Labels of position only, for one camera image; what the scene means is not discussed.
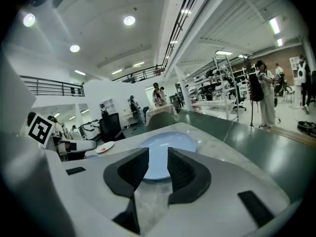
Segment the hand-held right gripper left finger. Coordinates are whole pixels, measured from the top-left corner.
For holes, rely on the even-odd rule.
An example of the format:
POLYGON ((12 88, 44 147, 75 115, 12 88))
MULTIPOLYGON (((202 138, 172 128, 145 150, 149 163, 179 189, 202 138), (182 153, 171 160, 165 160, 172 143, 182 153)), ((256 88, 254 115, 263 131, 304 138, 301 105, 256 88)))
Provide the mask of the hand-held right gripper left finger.
POLYGON ((134 193, 149 168, 149 149, 63 163, 76 193, 101 215, 140 233, 134 193))

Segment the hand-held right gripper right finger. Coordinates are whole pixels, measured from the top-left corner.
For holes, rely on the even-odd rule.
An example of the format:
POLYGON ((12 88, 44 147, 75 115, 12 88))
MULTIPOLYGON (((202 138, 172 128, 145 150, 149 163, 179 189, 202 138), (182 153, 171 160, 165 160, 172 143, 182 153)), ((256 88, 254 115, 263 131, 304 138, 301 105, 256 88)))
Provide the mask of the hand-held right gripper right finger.
POLYGON ((258 229, 289 205, 276 187, 236 164, 168 148, 169 217, 186 229, 258 229))

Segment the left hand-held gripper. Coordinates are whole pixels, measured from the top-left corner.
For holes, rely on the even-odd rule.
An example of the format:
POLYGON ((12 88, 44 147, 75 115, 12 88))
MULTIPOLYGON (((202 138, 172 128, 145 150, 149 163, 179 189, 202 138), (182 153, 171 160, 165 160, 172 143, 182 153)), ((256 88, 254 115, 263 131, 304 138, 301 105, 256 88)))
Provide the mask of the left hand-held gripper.
POLYGON ((28 114, 28 136, 39 146, 54 151, 62 161, 85 159, 85 152, 95 150, 93 140, 63 140, 53 135, 54 123, 36 113, 28 114))

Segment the blue big plate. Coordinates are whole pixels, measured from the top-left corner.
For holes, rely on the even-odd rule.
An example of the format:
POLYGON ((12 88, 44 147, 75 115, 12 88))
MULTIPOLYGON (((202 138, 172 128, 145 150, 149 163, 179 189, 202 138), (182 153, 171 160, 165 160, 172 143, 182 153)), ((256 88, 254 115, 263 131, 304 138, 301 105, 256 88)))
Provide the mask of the blue big plate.
POLYGON ((167 169, 168 148, 177 148, 195 153, 197 144, 187 133, 169 131, 156 134, 138 146, 149 149, 149 167, 144 176, 145 180, 159 181, 170 177, 167 169))

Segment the small white plate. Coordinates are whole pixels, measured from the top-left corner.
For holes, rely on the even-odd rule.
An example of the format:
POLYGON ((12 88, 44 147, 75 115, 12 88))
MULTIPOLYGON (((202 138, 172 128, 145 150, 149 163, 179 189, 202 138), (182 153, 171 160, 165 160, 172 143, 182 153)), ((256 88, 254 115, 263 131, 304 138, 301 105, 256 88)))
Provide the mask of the small white plate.
POLYGON ((97 154, 102 154, 107 152, 109 149, 111 149, 114 146, 115 142, 114 141, 109 141, 107 143, 104 143, 100 146, 97 147, 96 153, 97 154))

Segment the white cubby shelf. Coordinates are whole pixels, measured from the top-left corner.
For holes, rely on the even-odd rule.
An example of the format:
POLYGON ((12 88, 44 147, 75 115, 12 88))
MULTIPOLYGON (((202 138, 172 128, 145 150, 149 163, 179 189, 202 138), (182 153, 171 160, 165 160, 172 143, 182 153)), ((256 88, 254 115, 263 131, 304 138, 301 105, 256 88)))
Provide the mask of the white cubby shelf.
POLYGON ((116 105, 114 99, 110 98, 102 102, 104 105, 104 110, 106 110, 110 115, 117 113, 116 105))

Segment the grey shell chair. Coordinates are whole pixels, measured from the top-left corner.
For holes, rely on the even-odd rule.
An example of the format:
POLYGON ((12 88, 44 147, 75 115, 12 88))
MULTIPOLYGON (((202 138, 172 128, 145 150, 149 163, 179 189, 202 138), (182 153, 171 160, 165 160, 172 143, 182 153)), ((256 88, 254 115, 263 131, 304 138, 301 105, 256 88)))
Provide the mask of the grey shell chair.
POLYGON ((168 113, 168 112, 160 112, 157 114, 154 114, 148 124, 146 125, 146 131, 153 131, 153 130, 157 130, 166 126, 170 126, 175 124, 176 121, 174 119, 174 117, 168 113))

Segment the black mezzanine railing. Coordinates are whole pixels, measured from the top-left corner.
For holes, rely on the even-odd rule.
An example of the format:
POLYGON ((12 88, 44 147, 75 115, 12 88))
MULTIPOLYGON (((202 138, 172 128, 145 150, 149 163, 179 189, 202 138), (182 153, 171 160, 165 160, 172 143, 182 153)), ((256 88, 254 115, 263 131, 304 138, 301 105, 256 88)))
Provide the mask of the black mezzanine railing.
POLYGON ((85 96, 82 85, 30 76, 20 76, 20 79, 36 96, 85 96))
POLYGON ((124 83, 136 83, 139 81, 151 79, 154 77, 158 77, 163 75, 165 71, 165 66, 163 65, 156 65, 153 67, 148 67, 133 73, 129 73, 125 76, 119 77, 114 79, 115 82, 124 82, 124 83))
POLYGON ((165 50, 164 59, 162 61, 161 66, 165 69, 168 65, 168 60, 171 57, 175 45, 179 41, 179 35, 183 32, 184 24, 187 20, 187 17, 191 13, 193 6, 195 5, 197 0, 183 0, 178 15, 176 17, 175 24, 173 26, 167 48, 165 50))

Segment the white metal storage rack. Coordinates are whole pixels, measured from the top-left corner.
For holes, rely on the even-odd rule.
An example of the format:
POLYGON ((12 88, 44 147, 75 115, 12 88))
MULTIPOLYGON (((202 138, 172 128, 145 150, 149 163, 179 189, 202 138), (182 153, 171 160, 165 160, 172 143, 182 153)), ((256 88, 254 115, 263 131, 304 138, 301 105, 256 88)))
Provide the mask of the white metal storage rack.
POLYGON ((203 73, 195 76, 189 88, 192 109, 198 113, 229 121, 239 121, 249 97, 245 68, 233 71, 227 55, 214 55, 203 73))

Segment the black bag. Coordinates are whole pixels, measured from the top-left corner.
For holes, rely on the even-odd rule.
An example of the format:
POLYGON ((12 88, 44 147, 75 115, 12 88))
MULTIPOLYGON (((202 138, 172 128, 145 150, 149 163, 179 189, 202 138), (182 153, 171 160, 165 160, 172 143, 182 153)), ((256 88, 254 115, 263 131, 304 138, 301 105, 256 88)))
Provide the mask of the black bag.
POLYGON ((264 93, 262 91, 260 82, 258 80, 258 73, 254 67, 248 69, 248 82, 250 86, 251 100, 254 102, 260 102, 264 98, 264 93))

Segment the coat stand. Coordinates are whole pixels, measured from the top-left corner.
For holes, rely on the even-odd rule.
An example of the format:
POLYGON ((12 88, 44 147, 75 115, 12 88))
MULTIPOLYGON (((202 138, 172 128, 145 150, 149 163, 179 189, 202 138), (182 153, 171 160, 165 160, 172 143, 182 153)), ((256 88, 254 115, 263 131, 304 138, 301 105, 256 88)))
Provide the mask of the coat stand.
POLYGON ((251 120, 250 120, 250 127, 254 127, 253 125, 253 92, 252 92, 252 83, 251 83, 251 78, 250 78, 250 69, 251 69, 251 61, 249 58, 243 58, 245 66, 246 66, 246 71, 248 74, 248 84, 249 84, 249 89, 250 89, 250 104, 251 104, 251 120))

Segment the black round device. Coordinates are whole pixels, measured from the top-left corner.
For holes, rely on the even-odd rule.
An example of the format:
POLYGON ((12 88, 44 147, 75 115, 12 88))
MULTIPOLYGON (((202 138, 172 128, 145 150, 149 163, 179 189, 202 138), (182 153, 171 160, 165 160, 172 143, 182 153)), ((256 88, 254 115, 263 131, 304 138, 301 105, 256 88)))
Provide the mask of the black round device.
POLYGON ((316 124, 308 121, 299 121, 297 128, 308 135, 316 135, 316 124))

